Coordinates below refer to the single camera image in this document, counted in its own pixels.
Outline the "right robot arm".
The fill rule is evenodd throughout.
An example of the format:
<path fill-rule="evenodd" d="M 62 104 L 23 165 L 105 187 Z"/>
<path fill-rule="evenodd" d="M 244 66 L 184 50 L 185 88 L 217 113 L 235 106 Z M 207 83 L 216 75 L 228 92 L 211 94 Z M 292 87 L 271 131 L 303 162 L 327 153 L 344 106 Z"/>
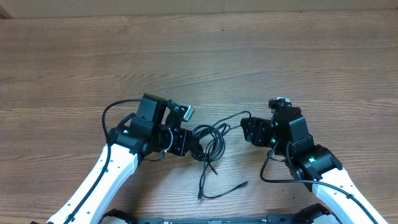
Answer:
<path fill-rule="evenodd" d="M 315 144 L 299 107 L 290 103 L 270 103 L 271 119 L 243 118 L 241 126 L 247 142 L 269 147 L 282 156 L 289 168 L 288 184 L 304 184 L 340 223 L 385 223 L 386 220 L 366 200 L 338 158 L 326 147 Z"/>

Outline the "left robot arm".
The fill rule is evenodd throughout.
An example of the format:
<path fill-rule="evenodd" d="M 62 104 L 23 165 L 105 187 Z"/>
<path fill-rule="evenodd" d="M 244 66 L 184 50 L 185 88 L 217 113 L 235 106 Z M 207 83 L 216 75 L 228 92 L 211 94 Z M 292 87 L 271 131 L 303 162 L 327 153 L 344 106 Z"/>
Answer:
<path fill-rule="evenodd" d="M 135 113 L 112 129 L 104 128 L 106 145 L 95 166 L 68 202 L 48 219 L 53 224 L 137 223 L 138 220 L 108 205 L 153 152 L 184 156 L 194 142 L 192 132 L 181 127 L 191 120 L 192 105 L 178 104 L 144 94 Z"/>

